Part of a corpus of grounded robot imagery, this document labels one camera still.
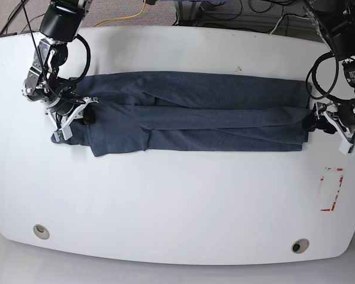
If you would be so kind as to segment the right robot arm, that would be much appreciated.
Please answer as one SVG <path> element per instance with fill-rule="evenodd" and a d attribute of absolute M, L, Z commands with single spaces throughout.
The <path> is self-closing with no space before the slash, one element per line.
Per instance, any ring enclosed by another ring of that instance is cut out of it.
<path fill-rule="evenodd" d="M 78 34 L 81 23 L 89 11 L 91 1 L 50 1 L 39 32 L 42 38 L 34 44 L 35 52 L 29 69 L 23 95 L 31 102 L 40 101 L 54 115 L 57 125 L 62 119 L 78 111 L 76 119 L 83 125 L 95 122 L 95 115 L 83 96 L 76 94 L 76 88 L 87 75 L 91 64 L 91 50 L 87 41 Z M 67 44 L 79 40 L 86 49 L 86 64 L 82 74 L 76 78 L 61 78 L 60 66 L 68 57 Z"/>

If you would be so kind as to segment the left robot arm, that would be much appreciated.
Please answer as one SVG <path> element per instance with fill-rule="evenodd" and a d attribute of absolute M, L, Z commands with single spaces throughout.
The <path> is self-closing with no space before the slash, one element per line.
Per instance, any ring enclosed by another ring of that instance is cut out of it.
<path fill-rule="evenodd" d="M 355 127 L 355 97 L 340 99 L 332 95 L 340 70 L 355 94 L 355 1 L 303 1 L 306 15 L 317 34 L 328 46 L 329 52 L 316 59 L 307 74 L 319 96 L 313 100 L 328 99 L 338 107 L 336 117 L 345 128 Z M 328 59 L 335 60 L 335 75 L 330 88 L 324 90 L 317 81 L 319 65 Z"/>

